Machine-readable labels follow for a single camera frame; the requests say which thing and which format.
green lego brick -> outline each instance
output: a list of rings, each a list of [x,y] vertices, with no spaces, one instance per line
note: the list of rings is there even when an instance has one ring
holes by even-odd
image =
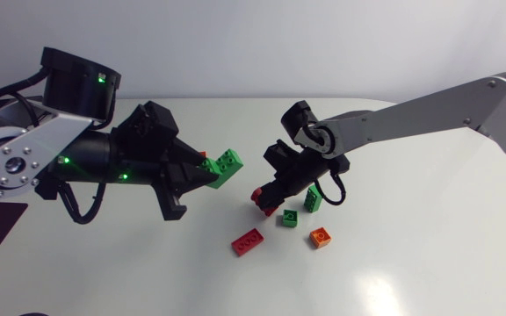
[[[206,158],[199,166],[201,169],[212,172],[216,175],[221,175],[220,167],[216,163],[216,160],[212,158]]]
[[[315,212],[319,210],[320,204],[322,203],[322,195],[315,188],[315,185],[312,185],[307,189],[306,200],[304,201],[304,207],[306,207],[308,212]]]
[[[285,214],[282,216],[282,225],[296,227],[298,225],[298,212],[285,210]]]
[[[218,189],[232,177],[237,170],[243,167],[243,162],[234,150],[228,149],[216,160],[216,165],[218,165],[218,169],[220,170],[220,176],[218,180],[207,184],[207,186]]]

orange lego brick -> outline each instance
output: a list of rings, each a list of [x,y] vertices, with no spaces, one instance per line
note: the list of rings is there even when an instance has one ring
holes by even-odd
[[[331,236],[325,231],[325,228],[318,228],[309,234],[309,238],[316,248],[321,248],[331,242]]]

black plastic part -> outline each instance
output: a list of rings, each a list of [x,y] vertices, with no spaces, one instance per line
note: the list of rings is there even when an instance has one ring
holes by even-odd
[[[48,172],[64,181],[102,183],[109,174],[111,157],[109,134],[85,131],[72,141],[54,162]]]
[[[195,166],[198,166],[205,160],[205,156],[179,138],[173,140],[168,156],[170,161],[187,162]]]
[[[269,146],[264,152],[263,158],[278,171],[288,168],[300,155],[290,148],[282,140],[277,140],[275,145]]]
[[[151,101],[138,105],[114,131],[122,150],[146,162],[157,162],[178,133],[171,111]]]
[[[315,122],[317,122],[317,118],[306,101],[299,101],[294,104],[280,119],[280,123],[292,140],[294,140],[300,129],[307,126],[308,123]]]
[[[44,105],[101,121],[110,117],[114,91],[120,85],[119,73],[49,47],[44,47],[40,64],[49,69]]]
[[[34,188],[36,194],[44,200],[56,200],[58,198],[58,187],[61,180],[50,175],[45,170],[40,172],[37,178],[39,179],[39,185]]]
[[[169,188],[176,196],[218,180],[218,175],[188,163],[169,163],[165,168]]]
[[[170,192],[166,176],[161,175],[151,184],[151,187],[154,188],[157,201],[162,209],[163,219],[180,220],[186,212],[186,206],[179,204],[179,198]]]

black end effector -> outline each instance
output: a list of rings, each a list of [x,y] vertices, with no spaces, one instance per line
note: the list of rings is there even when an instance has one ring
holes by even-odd
[[[306,130],[309,124],[317,122],[306,101],[296,103],[281,119],[291,138],[300,129]],[[333,159],[324,159],[322,153],[304,148],[301,153],[295,151],[282,140],[269,146],[264,159],[277,171],[275,180],[257,189],[251,196],[261,210],[267,213],[284,203],[285,198],[302,192],[328,170],[332,176],[338,176],[349,170],[349,160],[344,155]]]
[[[37,191],[56,199],[67,181],[149,184],[165,220],[181,219],[186,206],[179,198],[218,176],[198,168],[205,157],[177,138],[171,112],[151,101],[139,105],[111,133],[85,131],[47,168]]]

red lego brick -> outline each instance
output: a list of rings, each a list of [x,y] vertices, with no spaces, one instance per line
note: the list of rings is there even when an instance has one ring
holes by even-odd
[[[237,255],[242,256],[256,245],[260,244],[261,241],[264,241],[263,235],[261,235],[256,228],[253,228],[245,235],[232,242],[232,248],[234,248]]]
[[[325,231],[325,228],[318,228],[309,234],[316,248],[321,248],[331,242],[331,236]]]
[[[263,193],[263,190],[261,190],[261,188],[256,188],[253,191],[253,194],[251,194],[251,200],[254,201],[255,205],[257,206],[259,206],[259,196],[261,195],[261,193]],[[270,207],[266,209],[261,209],[261,211],[263,211],[264,215],[268,217],[271,216],[277,209],[278,207]]]

